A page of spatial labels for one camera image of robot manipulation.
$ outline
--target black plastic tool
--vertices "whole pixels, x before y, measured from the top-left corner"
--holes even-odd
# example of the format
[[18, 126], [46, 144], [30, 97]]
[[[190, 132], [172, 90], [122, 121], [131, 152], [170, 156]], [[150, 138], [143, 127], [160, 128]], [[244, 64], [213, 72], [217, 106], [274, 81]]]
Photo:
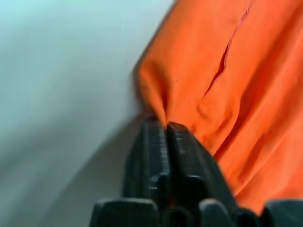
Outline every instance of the black plastic tool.
[[191, 132], [150, 118], [129, 155], [123, 198], [98, 202], [90, 227], [303, 227], [303, 202], [269, 202], [260, 217], [239, 207]]

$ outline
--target clamp jaw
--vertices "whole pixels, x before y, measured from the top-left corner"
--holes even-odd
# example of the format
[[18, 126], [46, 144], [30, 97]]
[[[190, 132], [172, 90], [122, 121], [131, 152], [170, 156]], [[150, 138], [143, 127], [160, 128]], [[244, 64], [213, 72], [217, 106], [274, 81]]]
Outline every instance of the clamp jaw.
[[123, 198], [96, 203], [90, 227], [303, 227], [303, 201], [240, 207], [212, 156], [183, 125], [147, 119], [129, 155]]

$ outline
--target orange cloth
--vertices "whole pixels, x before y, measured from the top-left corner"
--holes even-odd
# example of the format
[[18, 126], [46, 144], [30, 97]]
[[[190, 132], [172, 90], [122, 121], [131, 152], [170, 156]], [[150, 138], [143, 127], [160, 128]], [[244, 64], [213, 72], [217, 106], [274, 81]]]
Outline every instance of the orange cloth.
[[186, 125], [237, 201], [303, 196], [301, 0], [179, 0], [140, 85], [163, 125]]

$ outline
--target gray surface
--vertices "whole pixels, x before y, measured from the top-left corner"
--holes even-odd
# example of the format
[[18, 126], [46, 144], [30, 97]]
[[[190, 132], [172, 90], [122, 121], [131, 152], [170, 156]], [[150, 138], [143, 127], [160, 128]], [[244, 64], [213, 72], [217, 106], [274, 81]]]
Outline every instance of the gray surface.
[[132, 70], [170, 5], [0, 0], [1, 227], [87, 226], [118, 195]]

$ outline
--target white wall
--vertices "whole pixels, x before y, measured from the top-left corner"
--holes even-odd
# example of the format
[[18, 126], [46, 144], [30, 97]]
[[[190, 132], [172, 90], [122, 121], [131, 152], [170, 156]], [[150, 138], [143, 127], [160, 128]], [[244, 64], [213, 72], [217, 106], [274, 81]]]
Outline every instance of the white wall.
[[1, 227], [88, 226], [118, 196], [132, 70], [171, 3], [0, 0]]

